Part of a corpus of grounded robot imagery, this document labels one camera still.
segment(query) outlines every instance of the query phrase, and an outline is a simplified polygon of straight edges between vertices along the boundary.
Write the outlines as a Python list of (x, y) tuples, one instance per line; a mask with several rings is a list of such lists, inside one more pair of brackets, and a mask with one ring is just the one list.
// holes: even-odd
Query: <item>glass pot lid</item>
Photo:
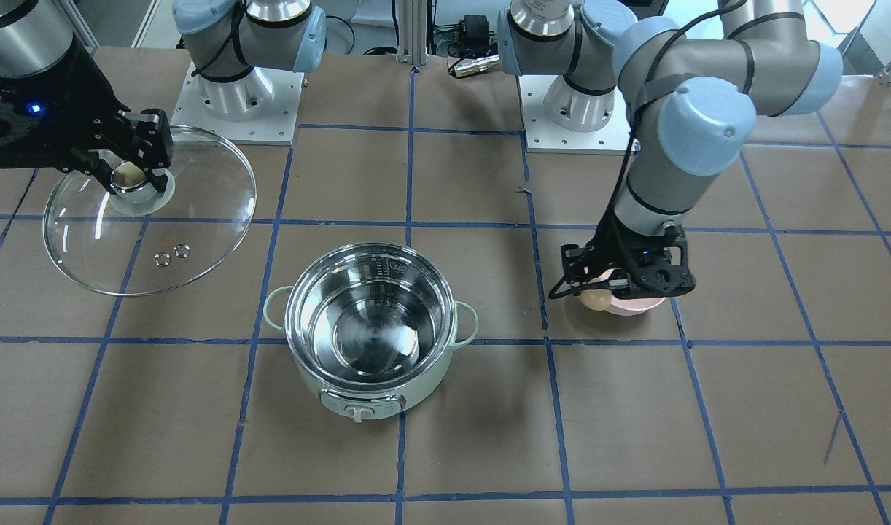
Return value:
[(105, 295), (153, 295), (201, 278), (241, 243), (257, 200), (248, 159), (218, 134), (170, 131), (165, 192), (123, 164), (112, 175), (116, 195), (79, 172), (53, 190), (43, 236), (63, 275)]

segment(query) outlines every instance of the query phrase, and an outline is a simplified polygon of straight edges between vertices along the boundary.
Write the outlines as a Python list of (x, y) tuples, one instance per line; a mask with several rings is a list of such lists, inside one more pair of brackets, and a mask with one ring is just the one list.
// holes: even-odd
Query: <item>floor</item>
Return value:
[[(172, 111), (189, 57), (96, 62)], [(619, 160), (526, 153), (518, 105), (503, 74), (326, 55), (295, 147), (242, 147), (245, 242), (146, 298), (60, 275), (58, 174), (0, 172), (0, 524), (891, 523), (891, 87), (762, 117), (686, 222), (699, 288), (635, 318), (545, 299)], [(260, 308), (363, 240), (425, 254), (481, 331), (428, 399), (358, 425)]]

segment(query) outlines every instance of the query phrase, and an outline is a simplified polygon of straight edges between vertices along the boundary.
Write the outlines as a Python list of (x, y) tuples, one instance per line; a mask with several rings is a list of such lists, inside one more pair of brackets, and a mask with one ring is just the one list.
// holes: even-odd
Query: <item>power adapter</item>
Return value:
[(459, 23), (459, 37), (462, 46), (468, 50), (479, 51), (485, 53), (488, 44), (490, 44), (491, 36), (488, 30), (488, 17), (483, 15), (465, 15)]

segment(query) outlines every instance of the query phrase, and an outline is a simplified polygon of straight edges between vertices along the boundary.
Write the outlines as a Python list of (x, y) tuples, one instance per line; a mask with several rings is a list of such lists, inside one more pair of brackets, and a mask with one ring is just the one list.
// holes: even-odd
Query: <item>light blue joint cover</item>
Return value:
[(805, 87), (805, 91), (793, 102), (792, 106), (779, 114), (780, 117), (813, 113), (831, 100), (833, 94), (838, 90), (841, 74), (844, 71), (841, 53), (829, 44), (819, 42), (818, 47), (820, 48), (818, 66), (815, 67), (812, 80), (809, 80), (809, 85)]
[(232, 11), (235, 0), (175, 0), (173, 20), (180, 34), (199, 33)]
[(736, 86), (715, 77), (685, 80), (663, 103), (656, 134), (683, 171), (713, 176), (731, 166), (756, 126), (756, 108)]
[(585, 0), (582, 20), (589, 31), (614, 47), (621, 34), (637, 23), (637, 15), (618, 0)]
[(615, 76), (620, 79), (621, 70), (643, 44), (649, 42), (656, 34), (675, 29), (679, 29), (679, 26), (669, 17), (646, 17), (628, 27), (615, 45), (615, 56), (613, 56)]
[(293, 71), (297, 73), (312, 73), (322, 62), (322, 51), (326, 44), (326, 12), (322, 7), (313, 6), (306, 21), (306, 32), (300, 42), (300, 50), (296, 52), (296, 62), (293, 63)]
[(498, 13), (498, 54), (501, 55), (501, 70), (504, 73), (515, 77), (523, 74), (520, 72), (520, 63), (516, 60), (516, 51), (513, 50), (513, 33), (506, 9)]

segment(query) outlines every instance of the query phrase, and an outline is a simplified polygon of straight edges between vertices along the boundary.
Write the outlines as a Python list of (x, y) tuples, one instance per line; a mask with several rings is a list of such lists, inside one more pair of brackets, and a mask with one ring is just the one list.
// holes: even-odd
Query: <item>pot control panel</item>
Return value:
[(406, 398), (402, 395), (389, 395), (378, 399), (356, 399), (336, 392), (319, 392), (319, 401), (340, 416), (354, 419), (361, 423), (363, 419), (384, 419), (396, 416), (406, 406)]

